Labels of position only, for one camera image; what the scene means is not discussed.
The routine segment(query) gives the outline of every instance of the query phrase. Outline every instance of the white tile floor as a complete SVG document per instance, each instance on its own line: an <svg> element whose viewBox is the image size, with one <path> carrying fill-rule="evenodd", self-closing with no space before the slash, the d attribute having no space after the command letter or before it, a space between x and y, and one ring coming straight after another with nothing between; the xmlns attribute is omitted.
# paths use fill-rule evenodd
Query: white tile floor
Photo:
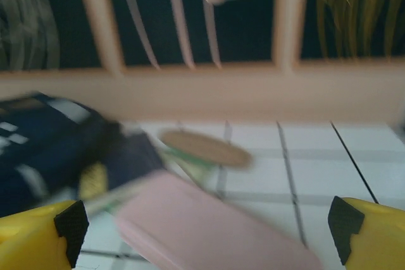
<svg viewBox="0 0 405 270"><path fill-rule="evenodd" d="M247 149L249 171L218 168L207 191L223 196L304 242L325 270L342 270L327 215L334 195L373 201L405 210L405 146L385 125L239 125L186 122L140 123L158 146L165 128L203 132ZM127 124L126 130L139 125ZM157 270L125 245L113 217L90 220L77 269Z"/></svg>

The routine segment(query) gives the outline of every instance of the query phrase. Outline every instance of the pink object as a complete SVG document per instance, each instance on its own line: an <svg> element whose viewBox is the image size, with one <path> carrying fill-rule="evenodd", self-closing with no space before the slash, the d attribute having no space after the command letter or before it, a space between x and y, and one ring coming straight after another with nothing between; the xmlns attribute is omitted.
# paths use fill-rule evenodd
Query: pink object
<svg viewBox="0 0 405 270"><path fill-rule="evenodd" d="M162 270L322 269L300 243L169 173L154 175L117 224Z"/></svg>

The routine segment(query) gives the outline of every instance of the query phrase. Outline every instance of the round wooden coaster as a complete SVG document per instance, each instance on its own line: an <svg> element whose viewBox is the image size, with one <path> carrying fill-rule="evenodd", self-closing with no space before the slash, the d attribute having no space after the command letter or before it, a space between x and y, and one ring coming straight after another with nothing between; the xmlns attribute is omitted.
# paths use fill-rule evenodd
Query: round wooden coaster
<svg viewBox="0 0 405 270"><path fill-rule="evenodd" d="M225 166L247 167L252 159L248 152L239 147L199 133L168 130L162 132L160 140L169 147Z"/></svg>

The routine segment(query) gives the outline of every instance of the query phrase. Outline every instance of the pink eraser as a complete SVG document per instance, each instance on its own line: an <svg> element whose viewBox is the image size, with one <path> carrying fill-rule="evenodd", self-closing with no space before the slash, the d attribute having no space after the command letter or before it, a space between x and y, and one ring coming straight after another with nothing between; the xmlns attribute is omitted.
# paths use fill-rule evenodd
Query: pink eraser
<svg viewBox="0 0 405 270"><path fill-rule="evenodd" d="M322 270L301 243L170 173L153 175L116 219L162 270Z"/></svg>

